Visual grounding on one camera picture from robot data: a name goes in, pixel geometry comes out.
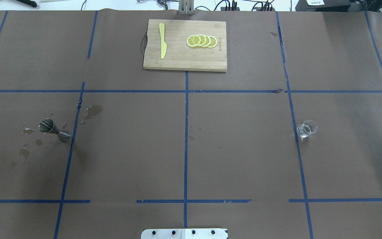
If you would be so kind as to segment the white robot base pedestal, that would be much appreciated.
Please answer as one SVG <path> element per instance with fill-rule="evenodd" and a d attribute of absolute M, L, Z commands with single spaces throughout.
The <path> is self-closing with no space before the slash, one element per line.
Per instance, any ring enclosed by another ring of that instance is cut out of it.
<path fill-rule="evenodd" d="M 224 228 L 145 229 L 141 239 L 228 239 Z"/>

